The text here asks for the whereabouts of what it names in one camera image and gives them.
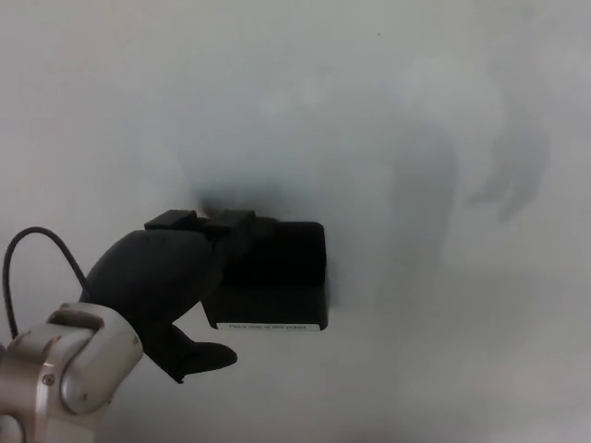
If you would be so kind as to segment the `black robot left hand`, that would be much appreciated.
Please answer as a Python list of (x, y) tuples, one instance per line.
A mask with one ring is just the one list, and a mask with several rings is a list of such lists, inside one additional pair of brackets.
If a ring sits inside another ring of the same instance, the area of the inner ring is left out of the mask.
[(192, 341), (174, 323), (212, 295), (226, 269), (274, 224), (252, 210), (225, 210), (211, 218), (194, 210), (168, 210), (99, 258), (79, 300), (120, 314), (136, 331), (144, 353), (177, 383), (226, 368), (237, 361), (232, 349)]

